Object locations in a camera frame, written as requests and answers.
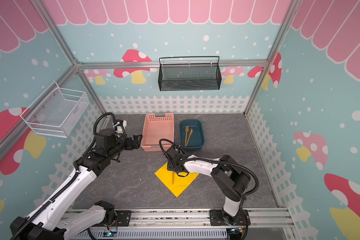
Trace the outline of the orange plastic knife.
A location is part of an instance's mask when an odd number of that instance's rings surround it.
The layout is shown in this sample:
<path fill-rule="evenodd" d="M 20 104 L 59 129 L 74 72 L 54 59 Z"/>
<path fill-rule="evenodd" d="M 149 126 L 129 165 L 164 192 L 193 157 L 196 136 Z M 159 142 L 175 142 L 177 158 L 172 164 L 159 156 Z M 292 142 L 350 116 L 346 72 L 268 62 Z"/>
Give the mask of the orange plastic knife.
<path fill-rule="evenodd" d="M 189 141 L 190 141 L 190 138 L 192 136 L 192 133 L 193 133 L 193 129 L 191 129 L 190 134 L 188 136 L 188 139 L 187 139 L 187 142 L 186 142 L 186 147 L 189 145 Z"/>

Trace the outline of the orange plastic fork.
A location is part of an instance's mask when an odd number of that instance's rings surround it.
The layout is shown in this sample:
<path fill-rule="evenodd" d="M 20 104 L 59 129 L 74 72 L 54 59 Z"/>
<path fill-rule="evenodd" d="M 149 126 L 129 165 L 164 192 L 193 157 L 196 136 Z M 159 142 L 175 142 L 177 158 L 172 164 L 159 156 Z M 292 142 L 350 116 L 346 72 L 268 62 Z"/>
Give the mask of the orange plastic fork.
<path fill-rule="evenodd" d="M 186 126 L 185 127 L 185 144 L 184 144 L 185 147 L 187 146 L 187 143 L 188 143 L 188 132 L 189 132 L 189 126 Z"/>

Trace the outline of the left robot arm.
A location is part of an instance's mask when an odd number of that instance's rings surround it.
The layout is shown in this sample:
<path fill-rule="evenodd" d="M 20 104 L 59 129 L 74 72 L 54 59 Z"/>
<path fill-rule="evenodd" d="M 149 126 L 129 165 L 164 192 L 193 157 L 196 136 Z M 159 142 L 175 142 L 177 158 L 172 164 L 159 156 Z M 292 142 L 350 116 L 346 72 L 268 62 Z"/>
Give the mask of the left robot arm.
<path fill-rule="evenodd" d="M 93 141 L 83 155 L 73 162 L 68 178 L 38 208 L 25 218 L 17 217 L 10 225 L 13 240 L 69 240 L 94 225 L 110 227 L 119 220 L 114 205 L 98 201 L 88 210 L 62 220 L 62 216 L 84 189 L 112 161 L 119 161 L 121 152 L 141 145 L 142 135 L 128 137 L 124 121 L 113 113 L 101 115 L 94 123 Z"/>

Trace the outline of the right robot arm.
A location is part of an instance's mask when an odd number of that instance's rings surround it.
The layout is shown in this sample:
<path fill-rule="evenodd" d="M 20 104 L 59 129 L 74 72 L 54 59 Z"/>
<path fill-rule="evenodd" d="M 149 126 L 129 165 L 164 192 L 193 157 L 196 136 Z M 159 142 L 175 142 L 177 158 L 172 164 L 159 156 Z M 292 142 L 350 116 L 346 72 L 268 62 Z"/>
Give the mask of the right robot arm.
<path fill-rule="evenodd" d="M 259 188 L 256 174 L 238 164 L 232 157 L 224 155 L 219 159 L 207 159 L 186 155 L 180 145 L 168 139 L 160 139 L 159 146 L 168 160 L 167 170 L 176 178 L 186 180 L 192 174 L 211 177 L 225 195 L 221 210 L 211 210 L 211 224 L 215 226 L 245 226 L 251 224 L 249 214 L 242 206 L 246 197 Z"/>

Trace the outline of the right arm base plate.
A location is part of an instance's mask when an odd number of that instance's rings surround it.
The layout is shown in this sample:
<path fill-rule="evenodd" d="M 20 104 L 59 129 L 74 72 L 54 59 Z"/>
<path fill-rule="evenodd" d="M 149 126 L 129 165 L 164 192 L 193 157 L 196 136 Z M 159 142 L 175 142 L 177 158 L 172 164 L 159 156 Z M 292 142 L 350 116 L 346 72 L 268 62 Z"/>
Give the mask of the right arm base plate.
<path fill-rule="evenodd" d="M 223 210 L 210 210 L 211 226 L 250 226 L 251 221 L 247 210 L 239 209 L 238 213 L 232 217 Z"/>

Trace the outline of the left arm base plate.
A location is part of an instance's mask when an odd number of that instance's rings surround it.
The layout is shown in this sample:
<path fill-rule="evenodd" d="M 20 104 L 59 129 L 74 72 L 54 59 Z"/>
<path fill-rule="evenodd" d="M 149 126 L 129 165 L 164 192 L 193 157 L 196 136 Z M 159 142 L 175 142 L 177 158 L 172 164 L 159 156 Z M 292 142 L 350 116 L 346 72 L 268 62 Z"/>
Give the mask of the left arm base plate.
<path fill-rule="evenodd" d="M 131 211 L 116 210 L 111 213 L 108 227 L 128 227 L 131 220 Z"/>

